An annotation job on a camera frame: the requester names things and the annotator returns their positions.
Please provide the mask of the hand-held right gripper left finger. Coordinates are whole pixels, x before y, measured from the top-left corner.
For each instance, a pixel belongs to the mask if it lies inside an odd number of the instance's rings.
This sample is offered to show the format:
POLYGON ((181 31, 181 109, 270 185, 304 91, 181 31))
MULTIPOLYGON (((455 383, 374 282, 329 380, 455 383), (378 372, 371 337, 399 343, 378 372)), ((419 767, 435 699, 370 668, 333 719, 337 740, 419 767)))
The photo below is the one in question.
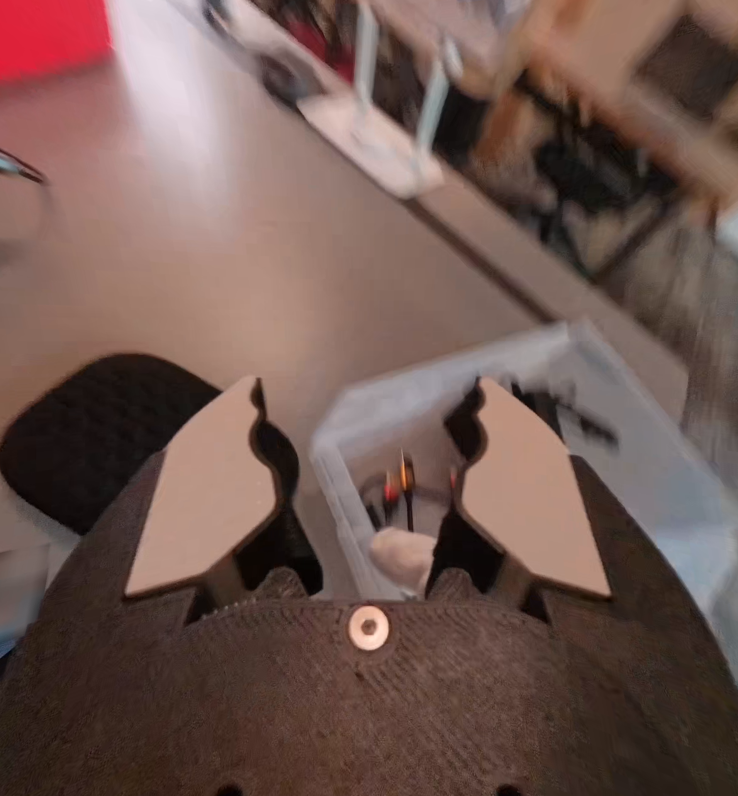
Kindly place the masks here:
POLYGON ((166 446, 127 577, 128 599, 202 587, 211 599, 247 593, 235 554, 275 516, 280 477, 260 453, 261 379, 249 375, 196 413, 166 446))

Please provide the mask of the instruction sheet on stand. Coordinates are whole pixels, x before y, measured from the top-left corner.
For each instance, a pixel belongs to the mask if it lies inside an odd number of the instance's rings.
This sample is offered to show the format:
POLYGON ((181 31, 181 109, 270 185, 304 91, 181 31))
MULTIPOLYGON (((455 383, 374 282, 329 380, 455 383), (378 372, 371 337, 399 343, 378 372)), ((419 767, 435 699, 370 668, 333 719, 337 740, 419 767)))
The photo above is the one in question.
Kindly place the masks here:
POLYGON ((443 183, 433 153, 434 138, 451 77, 463 62, 447 28, 447 2, 358 2, 354 80, 349 93, 301 101, 304 119, 340 154, 387 194, 418 198, 443 183), (374 104, 374 80, 381 18, 399 34, 430 52, 431 64, 415 133, 409 134, 374 104))

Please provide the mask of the red plastic bin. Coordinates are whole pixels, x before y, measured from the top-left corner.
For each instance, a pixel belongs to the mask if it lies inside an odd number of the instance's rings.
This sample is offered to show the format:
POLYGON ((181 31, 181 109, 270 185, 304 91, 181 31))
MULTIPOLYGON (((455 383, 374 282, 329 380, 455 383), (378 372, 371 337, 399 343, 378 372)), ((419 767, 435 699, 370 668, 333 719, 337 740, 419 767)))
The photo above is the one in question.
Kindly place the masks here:
POLYGON ((112 49, 105 1, 0 1, 0 85, 97 65, 112 49))

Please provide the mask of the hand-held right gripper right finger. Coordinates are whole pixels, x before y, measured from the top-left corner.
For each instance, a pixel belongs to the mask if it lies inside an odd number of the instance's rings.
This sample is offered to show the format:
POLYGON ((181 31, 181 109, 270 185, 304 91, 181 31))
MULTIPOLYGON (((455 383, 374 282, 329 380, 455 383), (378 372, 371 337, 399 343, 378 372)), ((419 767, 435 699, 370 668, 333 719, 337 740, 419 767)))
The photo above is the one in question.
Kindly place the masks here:
POLYGON ((613 589, 559 423, 558 403, 479 376, 452 414, 477 446, 457 478, 455 508, 502 557, 502 581, 611 600, 613 589))

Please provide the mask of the long wooden desk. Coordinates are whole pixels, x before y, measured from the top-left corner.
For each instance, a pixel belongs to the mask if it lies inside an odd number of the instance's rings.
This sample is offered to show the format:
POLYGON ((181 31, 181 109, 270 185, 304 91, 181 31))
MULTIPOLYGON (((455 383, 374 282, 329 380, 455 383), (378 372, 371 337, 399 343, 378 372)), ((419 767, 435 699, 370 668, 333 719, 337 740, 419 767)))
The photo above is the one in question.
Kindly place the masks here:
POLYGON ((478 157, 497 160, 533 143, 533 112, 512 87, 527 68, 549 98, 577 100, 583 121, 600 119, 647 149, 693 194, 733 214, 738 152, 635 78, 639 62, 685 14, 728 42, 738 39, 738 2, 533 2, 510 42, 511 65, 486 118, 478 157))

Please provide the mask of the black hex-patterned pouch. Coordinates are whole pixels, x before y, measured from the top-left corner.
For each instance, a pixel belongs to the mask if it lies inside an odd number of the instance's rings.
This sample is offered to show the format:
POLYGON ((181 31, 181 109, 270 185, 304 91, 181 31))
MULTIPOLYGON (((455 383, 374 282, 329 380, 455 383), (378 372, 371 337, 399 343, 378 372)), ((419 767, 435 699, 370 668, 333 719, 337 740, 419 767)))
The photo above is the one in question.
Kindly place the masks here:
POLYGON ((84 536, 144 463, 221 393, 160 357, 102 357, 8 426, 0 473, 19 498, 84 536))

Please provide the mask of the person's right hand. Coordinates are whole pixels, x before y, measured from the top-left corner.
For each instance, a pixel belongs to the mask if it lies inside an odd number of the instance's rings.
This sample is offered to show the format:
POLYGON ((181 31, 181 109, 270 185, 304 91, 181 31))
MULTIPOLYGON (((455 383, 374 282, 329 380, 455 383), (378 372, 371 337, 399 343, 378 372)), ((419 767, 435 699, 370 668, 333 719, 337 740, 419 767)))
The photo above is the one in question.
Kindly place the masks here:
POLYGON ((435 547, 433 536, 387 526, 374 534, 368 554, 389 582, 421 598, 434 564, 435 547))

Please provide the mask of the clear plastic bin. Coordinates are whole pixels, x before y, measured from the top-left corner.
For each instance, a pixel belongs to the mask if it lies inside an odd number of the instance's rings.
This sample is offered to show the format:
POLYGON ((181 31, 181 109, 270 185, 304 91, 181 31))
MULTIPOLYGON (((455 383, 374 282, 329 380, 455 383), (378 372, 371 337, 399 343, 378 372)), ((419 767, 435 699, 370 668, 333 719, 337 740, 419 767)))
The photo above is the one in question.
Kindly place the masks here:
POLYGON ((709 620, 738 683, 738 503, 702 461, 617 352, 588 323, 559 323, 418 364, 343 391, 312 436, 310 457, 334 515, 359 594, 411 599, 370 558, 374 528, 358 491, 401 443, 414 440, 417 475, 448 469, 437 421, 478 376, 571 393, 579 409, 616 434, 617 448, 567 425, 570 452, 583 457, 673 566, 709 620))

